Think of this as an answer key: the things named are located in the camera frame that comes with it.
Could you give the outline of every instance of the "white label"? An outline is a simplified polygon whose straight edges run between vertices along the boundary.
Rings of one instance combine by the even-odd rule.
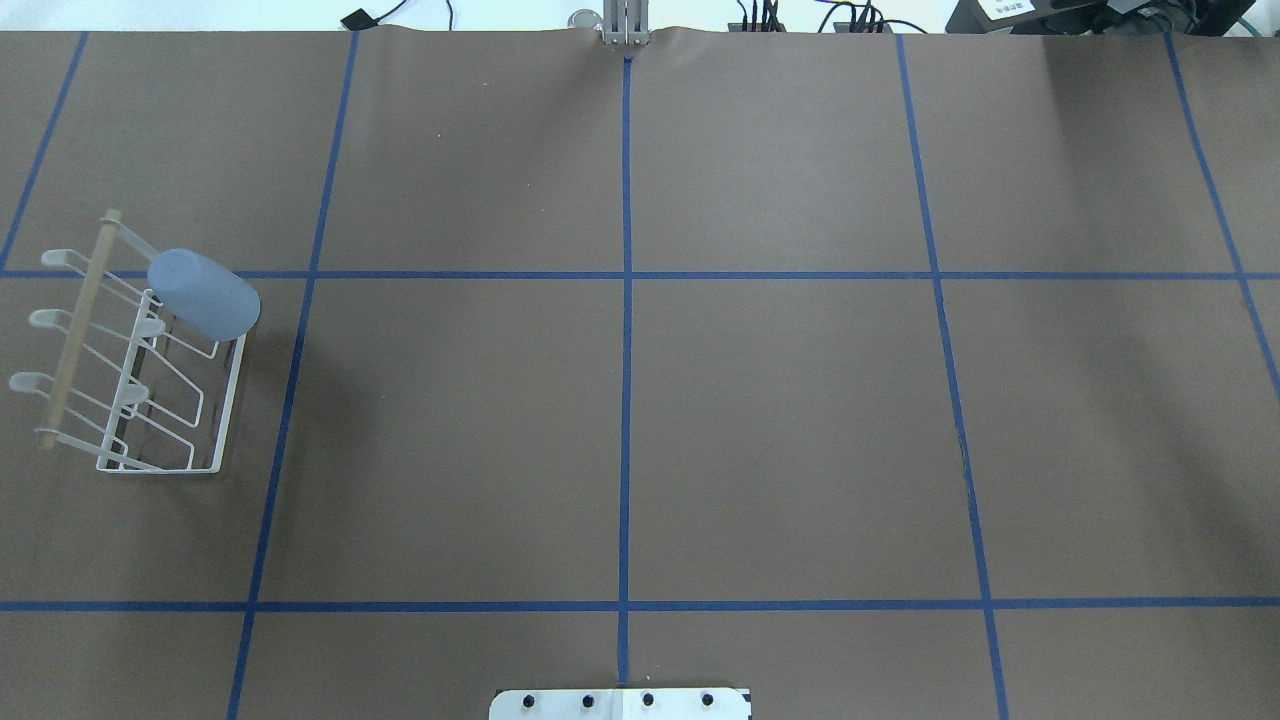
[[[978,4],[982,5],[982,12],[993,20],[1025,15],[1036,9],[1032,6],[1032,0],[978,0]]]

